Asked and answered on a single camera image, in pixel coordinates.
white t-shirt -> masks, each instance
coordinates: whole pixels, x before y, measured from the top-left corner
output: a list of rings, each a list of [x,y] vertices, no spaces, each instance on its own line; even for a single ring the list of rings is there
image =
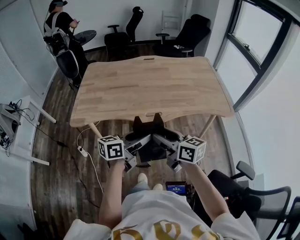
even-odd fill
[[[122,221],[114,228],[75,220],[64,240],[259,240],[244,212],[239,219],[220,215],[209,228],[190,208],[184,196],[169,191],[141,191],[122,204]]]

hardwood floor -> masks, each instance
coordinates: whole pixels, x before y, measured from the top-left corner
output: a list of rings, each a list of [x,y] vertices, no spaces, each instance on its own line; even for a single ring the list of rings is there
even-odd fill
[[[137,45],[137,52],[129,52],[129,57],[153,55],[152,45]],[[89,60],[106,61],[106,50],[86,54]],[[31,165],[31,198],[35,219],[39,229],[50,232],[55,239],[63,239],[73,220],[81,219],[86,223],[97,220],[98,208],[89,203],[89,199],[97,206],[101,203],[102,192],[97,182],[90,158],[84,158],[77,150],[76,140],[79,132],[69,125],[75,93],[69,88],[67,79],[59,71],[50,87],[43,108],[56,120],[52,124],[43,116],[40,117],[39,128],[56,141],[65,143],[61,147],[41,131],[36,132],[33,157],[50,162],[50,166],[37,163]],[[166,127],[180,131],[182,134],[198,136],[208,116],[190,115],[166,122]],[[102,121],[97,128],[102,135],[123,135],[131,130],[132,122],[123,120]],[[105,189],[108,167],[100,158],[97,138],[91,130],[83,133],[84,149],[92,156],[99,180]],[[217,120],[203,137],[208,142],[205,157],[201,167],[208,174],[218,169],[226,175],[231,175],[228,153],[221,127]],[[149,186],[156,183],[164,185],[166,181],[186,180],[185,173],[174,173],[164,161],[154,161],[150,168],[135,168],[123,178],[122,196],[126,196],[131,187],[136,184],[137,175],[145,173]]]

round table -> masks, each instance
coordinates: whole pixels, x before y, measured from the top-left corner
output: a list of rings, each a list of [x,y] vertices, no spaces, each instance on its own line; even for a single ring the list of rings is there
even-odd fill
[[[81,46],[83,46],[83,45],[87,44],[89,41],[91,41],[96,36],[96,34],[97,34],[97,32],[95,30],[87,30],[87,31],[83,31],[83,32],[75,34],[74,37],[77,38],[78,40],[80,38],[85,38],[85,40],[80,43]]]

white sneaker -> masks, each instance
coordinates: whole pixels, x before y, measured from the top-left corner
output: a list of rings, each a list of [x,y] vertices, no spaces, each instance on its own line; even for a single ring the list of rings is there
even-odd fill
[[[153,190],[162,191],[163,190],[163,185],[161,185],[160,183],[158,183],[157,185],[154,186]]]
[[[137,177],[137,182],[142,182],[142,181],[145,181],[148,184],[148,178],[144,173],[140,173]]]

power strip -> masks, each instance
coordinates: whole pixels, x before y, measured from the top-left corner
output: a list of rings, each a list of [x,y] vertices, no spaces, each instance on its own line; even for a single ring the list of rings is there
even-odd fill
[[[78,150],[85,158],[88,156],[88,153],[81,146],[78,147]]]

